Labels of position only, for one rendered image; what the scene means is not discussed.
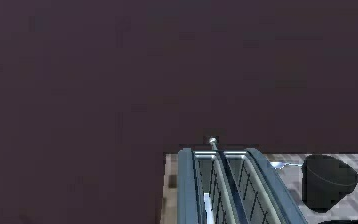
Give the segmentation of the black cup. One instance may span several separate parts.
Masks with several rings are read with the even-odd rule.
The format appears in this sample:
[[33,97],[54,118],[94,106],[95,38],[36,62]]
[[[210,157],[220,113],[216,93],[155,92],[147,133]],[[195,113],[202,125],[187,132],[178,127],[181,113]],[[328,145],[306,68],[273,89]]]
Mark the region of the black cup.
[[312,211],[326,213],[358,184],[358,173],[332,156],[313,154],[302,165],[302,201]]

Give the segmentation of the grey metal toaster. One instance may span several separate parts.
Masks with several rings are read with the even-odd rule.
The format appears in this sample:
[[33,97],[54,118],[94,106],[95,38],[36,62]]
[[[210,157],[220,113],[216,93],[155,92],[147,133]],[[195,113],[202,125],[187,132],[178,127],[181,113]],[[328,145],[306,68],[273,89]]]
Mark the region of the grey metal toaster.
[[177,224],[308,224],[281,180],[279,162],[259,150],[178,153]]

